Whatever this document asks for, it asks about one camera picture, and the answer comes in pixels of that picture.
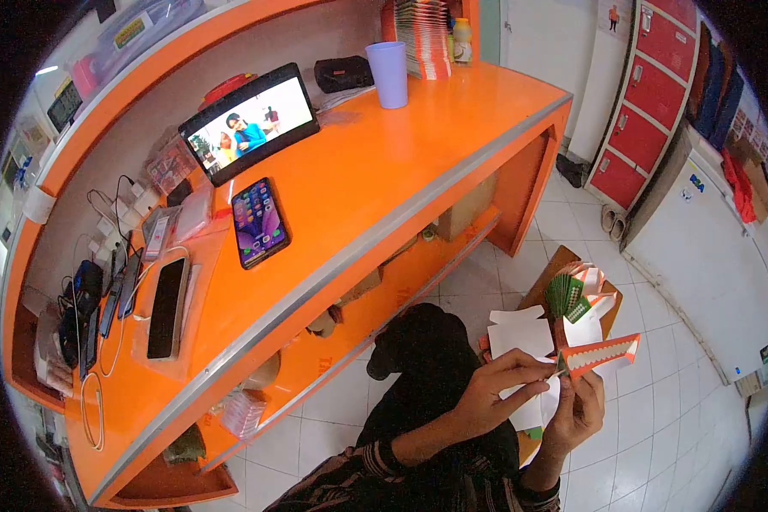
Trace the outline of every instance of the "purple plastic cup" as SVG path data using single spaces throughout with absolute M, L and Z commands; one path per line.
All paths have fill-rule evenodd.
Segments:
M 381 108 L 407 104 L 407 46 L 401 42 L 371 44 L 367 51 Z

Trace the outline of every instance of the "locker door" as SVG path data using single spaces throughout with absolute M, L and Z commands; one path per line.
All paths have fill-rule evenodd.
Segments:
M 697 9 L 691 0 L 649 0 L 649 3 L 663 9 L 692 32 L 697 31 Z
M 608 149 L 600 157 L 600 163 L 589 181 L 590 185 L 626 210 L 631 208 L 644 183 L 642 174 Z
M 634 57 L 624 98 L 672 129 L 686 89 L 672 77 L 639 56 Z
M 695 39 L 666 17 L 648 7 L 640 9 L 636 47 L 686 82 L 691 77 Z
M 612 127 L 608 145 L 634 160 L 640 169 L 651 174 L 667 138 L 645 117 L 623 105 Z

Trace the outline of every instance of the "hand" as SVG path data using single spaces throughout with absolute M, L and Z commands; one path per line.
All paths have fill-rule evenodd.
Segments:
M 572 380 L 560 377 L 560 402 L 544 430 L 541 450 L 566 456 L 603 427 L 606 414 L 603 379 L 588 371 Z
M 541 363 L 517 348 L 472 374 L 466 391 L 450 415 L 457 429 L 458 442 L 491 432 L 534 395 L 545 392 L 543 379 L 554 373 L 554 364 Z M 504 389 L 526 384 L 502 400 Z

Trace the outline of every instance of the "pair of slippers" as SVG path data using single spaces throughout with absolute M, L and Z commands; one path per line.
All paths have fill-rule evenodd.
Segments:
M 626 227 L 624 214 L 604 205 L 600 210 L 600 227 L 613 241 L 620 241 Z

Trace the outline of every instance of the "white freezer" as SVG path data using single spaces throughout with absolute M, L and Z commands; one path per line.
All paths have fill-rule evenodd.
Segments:
M 768 240 L 739 219 L 717 158 L 682 130 L 622 246 L 733 382 L 762 366 L 768 344 Z

